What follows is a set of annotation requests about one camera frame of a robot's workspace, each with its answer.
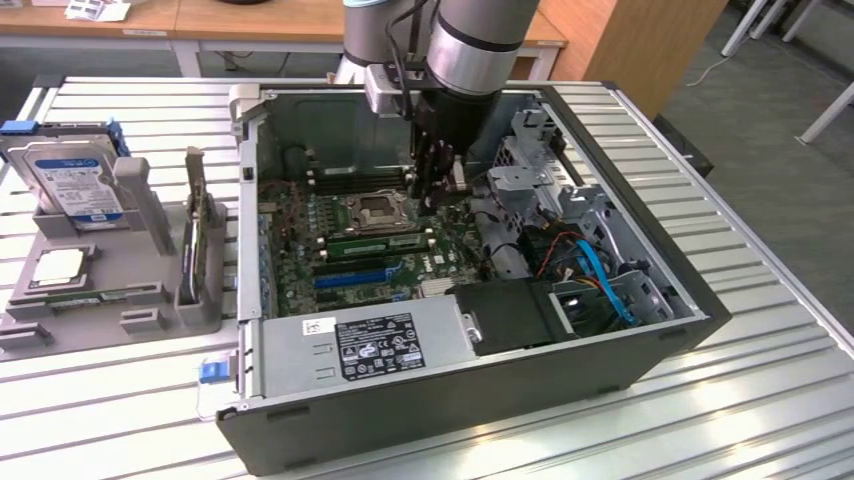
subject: power supply label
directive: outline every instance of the power supply label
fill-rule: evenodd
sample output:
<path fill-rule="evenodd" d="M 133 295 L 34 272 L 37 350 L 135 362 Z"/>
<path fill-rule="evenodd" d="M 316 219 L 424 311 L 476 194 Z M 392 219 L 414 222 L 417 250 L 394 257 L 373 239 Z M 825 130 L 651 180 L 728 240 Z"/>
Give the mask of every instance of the power supply label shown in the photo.
<path fill-rule="evenodd" d="M 107 222 L 122 217 L 117 192 L 105 182 L 105 170 L 94 158 L 37 160 L 42 184 L 51 190 L 66 214 L 83 222 Z"/>
<path fill-rule="evenodd" d="M 336 339 L 342 375 L 350 381 L 426 366 L 409 313 L 340 323 Z"/>

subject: robotic arm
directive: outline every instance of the robotic arm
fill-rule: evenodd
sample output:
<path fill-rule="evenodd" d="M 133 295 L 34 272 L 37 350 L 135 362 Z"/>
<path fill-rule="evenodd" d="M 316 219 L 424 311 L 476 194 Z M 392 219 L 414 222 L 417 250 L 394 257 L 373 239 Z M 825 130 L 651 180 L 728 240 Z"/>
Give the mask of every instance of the robotic arm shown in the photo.
<path fill-rule="evenodd" d="M 466 188 L 466 155 L 510 77 L 538 3 L 345 0 L 346 58 L 337 82 L 364 82 L 374 112 L 412 121 L 410 195 L 422 214 L 434 213 L 442 197 Z M 429 31 L 425 64 L 406 64 L 408 54 L 420 57 Z"/>

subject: gray floor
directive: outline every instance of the gray floor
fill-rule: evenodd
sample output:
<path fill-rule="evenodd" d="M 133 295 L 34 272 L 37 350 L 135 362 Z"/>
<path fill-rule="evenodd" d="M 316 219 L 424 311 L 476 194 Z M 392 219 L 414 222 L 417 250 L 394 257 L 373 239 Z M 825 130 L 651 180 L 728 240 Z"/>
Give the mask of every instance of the gray floor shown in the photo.
<path fill-rule="evenodd" d="M 725 12 L 684 84 L 723 59 L 739 18 Z M 851 82 L 767 35 L 679 89 L 664 115 L 716 164 L 717 191 L 854 330 L 854 108 L 809 146 L 795 138 Z"/>
<path fill-rule="evenodd" d="M 685 75 L 695 81 L 736 28 L 727 11 Z M 281 54 L 238 59 L 250 71 L 226 72 L 203 54 L 210 76 L 277 76 Z M 336 55 L 294 54 L 284 75 L 320 76 Z M 0 118 L 18 112 L 39 73 L 89 76 L 178 76 L 167 52 L 78 52 L 0 49 Z M 854 109 L 811 146 L 801 134 L 845 89 L 843 79 L 773 36 L 744 45 L 735 58 L 693 88 L 675 93 L 667 118 L 717 168 L 711 181 L 837 317 L 854 327 L 849 294 L 854 245 Z"/>

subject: circuit board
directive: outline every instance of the circuit board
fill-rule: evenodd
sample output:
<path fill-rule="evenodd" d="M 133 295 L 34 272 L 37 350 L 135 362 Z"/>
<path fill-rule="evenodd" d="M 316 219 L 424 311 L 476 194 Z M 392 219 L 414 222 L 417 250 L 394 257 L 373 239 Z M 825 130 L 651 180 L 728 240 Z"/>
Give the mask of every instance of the circuit board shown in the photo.
<path fill-rule="evenodd" d="M 306 184 L 262 183 L 265 316 L 410 300 L 488 279 L 492 263 L 468 213 L 462 202 L 418 217 L 404 191 L 317 195 Z"/>

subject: blue hard drive label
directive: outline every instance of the blue hard drive label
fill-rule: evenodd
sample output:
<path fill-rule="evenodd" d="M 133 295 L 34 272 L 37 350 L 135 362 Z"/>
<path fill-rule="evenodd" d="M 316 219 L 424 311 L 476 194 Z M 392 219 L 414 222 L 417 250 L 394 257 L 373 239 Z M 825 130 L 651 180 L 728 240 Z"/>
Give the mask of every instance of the blue hard drive label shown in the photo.
<path fill-rule="evenodd" d="M 113 178 L 97 159 L 37 160 L 35 166 L 45 188 L 74 220 L 101 223 L 122 217 Z"/>

